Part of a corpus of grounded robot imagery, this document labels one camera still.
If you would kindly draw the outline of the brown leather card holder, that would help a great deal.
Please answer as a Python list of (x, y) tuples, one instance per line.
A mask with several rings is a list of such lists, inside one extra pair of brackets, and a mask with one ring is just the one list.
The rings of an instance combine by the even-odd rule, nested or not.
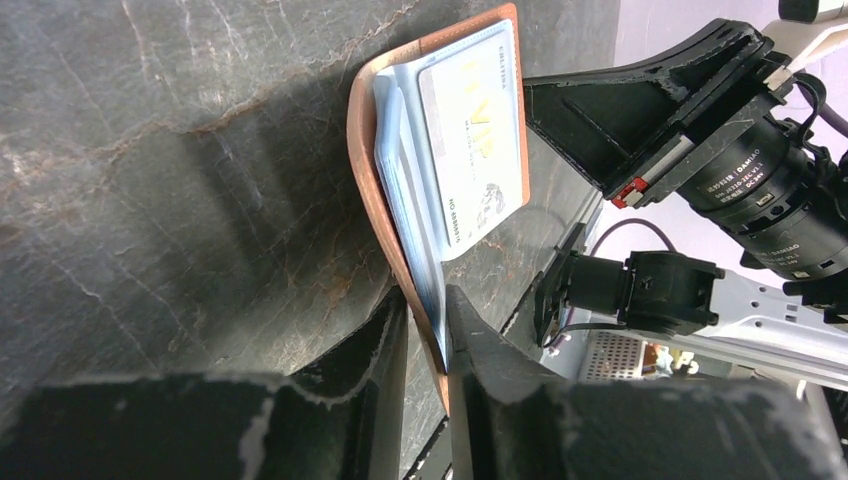
[(515, 5), (502, 4), (368, 60), (354, 78), (348, 102), (346, 137), (354, 177), (410, 305), (442, 402), (449, 399), (443, 270), (448, 260), (442, 257), (445, 223), (417, 76), (437, 51), (503, 20), (514, 28), (523, 207), (530, 198), (530, 179)]

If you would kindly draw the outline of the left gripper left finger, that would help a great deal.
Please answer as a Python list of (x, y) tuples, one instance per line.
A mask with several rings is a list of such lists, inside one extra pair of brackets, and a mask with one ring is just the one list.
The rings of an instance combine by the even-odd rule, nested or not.
[(393, 479), (407, 303), (298, 371), (92, 377), (36, 388), (1, 436), (5, 479)]

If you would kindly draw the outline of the white VIP card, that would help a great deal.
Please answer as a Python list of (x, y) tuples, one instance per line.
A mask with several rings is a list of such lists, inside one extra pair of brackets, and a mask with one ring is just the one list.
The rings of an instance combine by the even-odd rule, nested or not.
[(512, 22), (437, 51), (417, 82), (453, 260), (523, 203)]

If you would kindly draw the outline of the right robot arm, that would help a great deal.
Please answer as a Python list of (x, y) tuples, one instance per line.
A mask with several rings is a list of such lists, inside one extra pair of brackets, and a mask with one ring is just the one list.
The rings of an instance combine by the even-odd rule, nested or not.
[(810, 120), (772, 110), (794, 88), (813, 118), (826, 90), (806, 66), (847, 45), (847, 11), (779, 19), (764, 31), (716, 19), (631, 65), (527, 78), (528, 127), (603, 197), (638, 209), (681, 196), (779, 275), (772, 288), (672, 249), (616, 262), (558, 246), (518, 310), (537, 344), (611, 330), (847, 386), (847, 164), (811, 141)]

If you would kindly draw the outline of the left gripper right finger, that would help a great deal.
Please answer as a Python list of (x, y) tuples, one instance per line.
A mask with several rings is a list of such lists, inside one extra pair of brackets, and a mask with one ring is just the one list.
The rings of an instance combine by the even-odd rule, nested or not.
[(457, 479), (843, 479), (812, 411), (764, 381), (574, 383), (446, 291)]

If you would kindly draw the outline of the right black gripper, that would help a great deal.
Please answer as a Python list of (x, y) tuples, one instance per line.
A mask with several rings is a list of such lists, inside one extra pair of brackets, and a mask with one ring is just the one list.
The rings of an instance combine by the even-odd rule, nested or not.
[(526, 78), (526, 122), (619, 207), (681, 196), (743, 251), (742, 266), (784, 279), (847, 273), (842, 170), (809, 122), (772, 110), (794, 87), (815, 114), (826, 90), (786, 69), (773, 41), (715, 19), (645, 60)]

